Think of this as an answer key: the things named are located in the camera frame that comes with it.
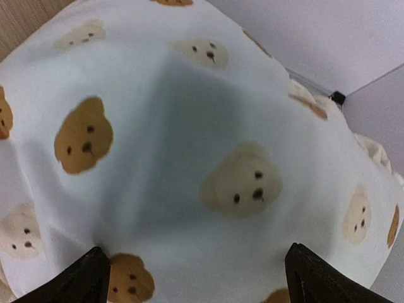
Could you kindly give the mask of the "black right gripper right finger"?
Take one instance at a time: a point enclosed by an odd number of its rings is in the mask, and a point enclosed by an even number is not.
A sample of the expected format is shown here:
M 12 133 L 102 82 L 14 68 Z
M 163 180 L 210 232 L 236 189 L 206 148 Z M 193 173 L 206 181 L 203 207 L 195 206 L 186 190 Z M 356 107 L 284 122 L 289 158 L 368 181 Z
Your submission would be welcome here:
M 292 303 L 390 303 L 347 278 L 303 244 L 291 245 L 285 272 Z

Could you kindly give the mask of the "aluminium table edge rail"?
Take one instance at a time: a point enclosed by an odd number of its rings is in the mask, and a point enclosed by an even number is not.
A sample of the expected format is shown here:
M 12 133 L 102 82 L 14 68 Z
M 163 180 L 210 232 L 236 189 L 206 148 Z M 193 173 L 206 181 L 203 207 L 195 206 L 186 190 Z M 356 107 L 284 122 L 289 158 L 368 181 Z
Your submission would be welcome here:
M 312 95 L 322 95 L 325 97 L 330 98 L 332 101 L 334 101 L 337 106 L 340 108 L 343 107 L 343 104 L 345 103 L 346 96 L 339 92 L 338 90 L 331 91 L 330 89 L 327 89 L 320 84 L 310 80 L 309 78 L 302 76 L 301 74 L 287 68 L 287 71 L 290 75 L 290 78 L 296 82 L 299 86 L 305 87 Z

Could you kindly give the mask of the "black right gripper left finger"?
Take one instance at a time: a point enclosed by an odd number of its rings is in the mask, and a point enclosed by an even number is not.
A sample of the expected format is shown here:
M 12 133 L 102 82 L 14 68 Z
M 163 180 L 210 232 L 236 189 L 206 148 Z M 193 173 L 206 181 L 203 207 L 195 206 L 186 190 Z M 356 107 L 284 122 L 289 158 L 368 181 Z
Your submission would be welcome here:
M 95 246 L 51 281 L 15 300 L 16 303 L 106 303 L 110 262 Z

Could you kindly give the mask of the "large bear print cushion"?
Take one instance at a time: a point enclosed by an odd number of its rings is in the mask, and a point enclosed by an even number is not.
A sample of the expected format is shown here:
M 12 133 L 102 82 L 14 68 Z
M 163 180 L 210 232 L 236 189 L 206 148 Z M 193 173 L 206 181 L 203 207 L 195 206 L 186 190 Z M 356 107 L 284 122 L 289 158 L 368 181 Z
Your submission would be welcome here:
M 206 1 L 79 1 L 1 63 L 1 301 L 94 246 L 109 302 L 276 302 L 294 242 L 370 287 L 403 178 Z

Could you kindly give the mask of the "wooden pet bed frame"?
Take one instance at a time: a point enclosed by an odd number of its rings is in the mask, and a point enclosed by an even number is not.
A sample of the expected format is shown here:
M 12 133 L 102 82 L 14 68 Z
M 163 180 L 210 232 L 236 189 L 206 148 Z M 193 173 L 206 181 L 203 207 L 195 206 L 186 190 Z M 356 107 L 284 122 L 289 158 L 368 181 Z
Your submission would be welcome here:
M 73 0 L 1 0 L 1 61 Z

